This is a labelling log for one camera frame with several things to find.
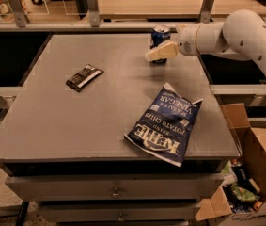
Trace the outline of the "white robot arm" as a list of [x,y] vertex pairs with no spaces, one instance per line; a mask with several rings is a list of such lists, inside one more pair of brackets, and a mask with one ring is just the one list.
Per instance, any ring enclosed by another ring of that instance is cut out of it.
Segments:
[[251,10],[231,13],[223,22],[177,24],[175,41],[166,40],[145,54],[147,61],[210,54],[252,60],[266,76],[266,23]]

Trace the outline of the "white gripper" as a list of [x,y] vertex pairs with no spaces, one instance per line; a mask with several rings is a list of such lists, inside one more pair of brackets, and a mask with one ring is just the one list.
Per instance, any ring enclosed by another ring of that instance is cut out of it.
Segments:
[[147,61],[167,59],[175,57],[180,52],[185,56],[198,56],[199,52],[196,46],[196,36],[201,24],[177,24],[178,44],[167,40],[157,47],[150,49],[145,54]]

